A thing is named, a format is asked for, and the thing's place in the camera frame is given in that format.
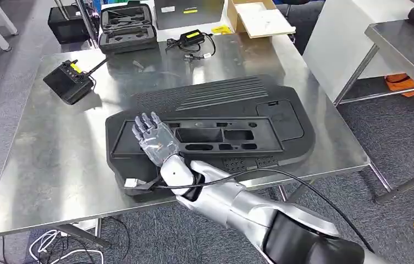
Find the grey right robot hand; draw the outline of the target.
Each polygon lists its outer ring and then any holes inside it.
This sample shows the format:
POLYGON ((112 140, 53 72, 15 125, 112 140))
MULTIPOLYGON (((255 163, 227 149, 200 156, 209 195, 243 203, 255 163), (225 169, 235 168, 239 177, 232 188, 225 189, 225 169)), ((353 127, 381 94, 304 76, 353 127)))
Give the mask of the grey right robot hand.
POLYGON ((180 152, 179 140, 155 112, 151 112, 150 117, 146 113, 137 115, 132 132, 141 149, 157 167, 180 152))

